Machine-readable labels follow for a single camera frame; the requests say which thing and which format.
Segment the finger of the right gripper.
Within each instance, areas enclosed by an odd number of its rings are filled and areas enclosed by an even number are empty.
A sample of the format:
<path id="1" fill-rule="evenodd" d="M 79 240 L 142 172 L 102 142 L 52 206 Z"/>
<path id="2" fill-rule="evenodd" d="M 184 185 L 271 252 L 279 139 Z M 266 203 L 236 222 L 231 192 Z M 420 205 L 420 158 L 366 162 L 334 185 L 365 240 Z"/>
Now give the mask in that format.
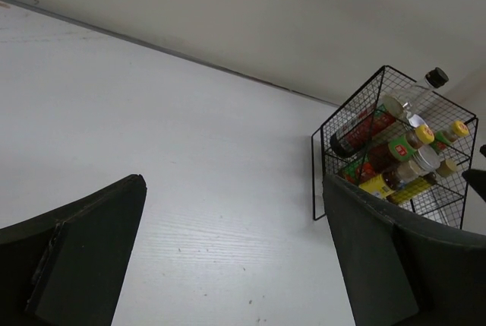
<path id="1" fill-rule="evenodd" d="M 483 169 L 468 169 L 462 177 L 476 191 L 483 201 L 486 201 L 486 171 Z"/>

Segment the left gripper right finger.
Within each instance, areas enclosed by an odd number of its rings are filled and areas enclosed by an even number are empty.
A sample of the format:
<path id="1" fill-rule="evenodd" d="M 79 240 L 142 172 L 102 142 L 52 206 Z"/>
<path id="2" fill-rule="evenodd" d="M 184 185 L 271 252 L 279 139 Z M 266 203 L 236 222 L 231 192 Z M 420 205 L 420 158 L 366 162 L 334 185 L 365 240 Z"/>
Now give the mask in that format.
<path id="1" fill-rule="evenodd" d="M 357 325 L 483 325 L 485 237 L 380 200 L 338 176 L 323 202 Z"/>

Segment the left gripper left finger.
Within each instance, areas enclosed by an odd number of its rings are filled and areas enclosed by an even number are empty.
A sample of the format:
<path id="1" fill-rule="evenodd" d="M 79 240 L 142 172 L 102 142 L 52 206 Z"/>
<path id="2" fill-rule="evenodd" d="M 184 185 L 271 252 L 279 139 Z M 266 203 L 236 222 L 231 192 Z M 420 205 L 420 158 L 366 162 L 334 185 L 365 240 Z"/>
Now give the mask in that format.
<path id="1" fill-rule="evenodd" d="M 129 175 L 1 230 L 3 325 L 110 325 L 147 196 Z"/>

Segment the red sauce bottle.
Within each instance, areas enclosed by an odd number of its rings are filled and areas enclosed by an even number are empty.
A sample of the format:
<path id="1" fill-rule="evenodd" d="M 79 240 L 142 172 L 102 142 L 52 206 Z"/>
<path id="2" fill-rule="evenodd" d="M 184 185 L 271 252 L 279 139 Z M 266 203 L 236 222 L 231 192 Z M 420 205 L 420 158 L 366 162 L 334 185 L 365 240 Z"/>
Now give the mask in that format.
<path id="1" fill-rule="evenodd" d="M 456 120 L 452 122 L 448 127 L 443 128 L 434 133 L 434 141 L 430 146 L 436 153 L 440 153 L 451 147 L 460 138 L 464 138 L 469 135 L 469 128 L 463 121 Z"/>
<path id="2" fill-rule="evenodd" d="M 434 133 L 427 125 L 409 129 L 386 143 L 369 148 L 364 155 L 340 169 L 338 175 L 352 184 L 361 184 L 409 160 L 418 149 L 433 141 Z"/>

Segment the silver-lid jar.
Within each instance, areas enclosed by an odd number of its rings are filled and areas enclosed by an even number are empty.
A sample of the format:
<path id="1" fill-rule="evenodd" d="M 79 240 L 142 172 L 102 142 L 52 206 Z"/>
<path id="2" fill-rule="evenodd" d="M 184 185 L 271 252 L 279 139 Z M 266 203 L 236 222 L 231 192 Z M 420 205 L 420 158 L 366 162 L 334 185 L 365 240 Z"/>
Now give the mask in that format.
<path id="1" fill-rule="evenodd" d="M 396 172 L 401 183 L 407 184 L 419 176 L 424 176 L 440 166 L 438 154 L 429 145 L 418 149 L 412 157 L 397 166 Z"/>
<path id="2" fill-rule="evenodd" d="M 411 112 L 406 113 L 405 121 L 413 128 L 417 128 L 421 125 L 428 125 L 421 116 Z"/>

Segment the small yellow bottle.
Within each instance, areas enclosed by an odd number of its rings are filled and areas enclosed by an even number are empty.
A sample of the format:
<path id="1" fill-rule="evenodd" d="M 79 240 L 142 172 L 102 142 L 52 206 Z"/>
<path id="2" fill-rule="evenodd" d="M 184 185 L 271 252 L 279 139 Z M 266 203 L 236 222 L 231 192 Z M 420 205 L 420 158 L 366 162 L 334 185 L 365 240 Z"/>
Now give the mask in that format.
<path id="1" fill-rule="evenodd" d="M 403 187 L 409 180 L 410 176 L 400 172 L 398 169 L 394 169 L 361 183 L 359 188 L 374 197 L 386 199 Z"/>
<path id="2" fill-rule="evenodd" d="M 451 176 L 457 170 L 458 166 L 454 160 L 442 160 L 440 166 L 436 170 L 424 176 L 419 176 L 417 179 L 414 179 L 400 190 L 389 195 L 387 197 L 387 200 L 392 204 L 401 205 L 404 202 L 413 199 L 415 196 L 436 185 L 439 178 L 446 178 L 448 176 Z"/>

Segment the dark soy sauce bottle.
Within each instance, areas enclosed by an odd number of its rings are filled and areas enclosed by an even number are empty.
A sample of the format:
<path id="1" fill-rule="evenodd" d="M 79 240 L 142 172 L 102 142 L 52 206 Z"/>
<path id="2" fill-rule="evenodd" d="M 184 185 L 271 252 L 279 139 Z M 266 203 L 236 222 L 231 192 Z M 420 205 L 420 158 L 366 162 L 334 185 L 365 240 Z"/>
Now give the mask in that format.
<path id="1" fill-rule="evenodd" d="M 415 113 L 424 98 L 448 81 L 447 74 L 436 67 L 409 87 L 384 93 L 336 130 L 330 137 L 331 149 L 339 157 L 351 157 L 394 122 L 405 122 L 407 112 Z"/>

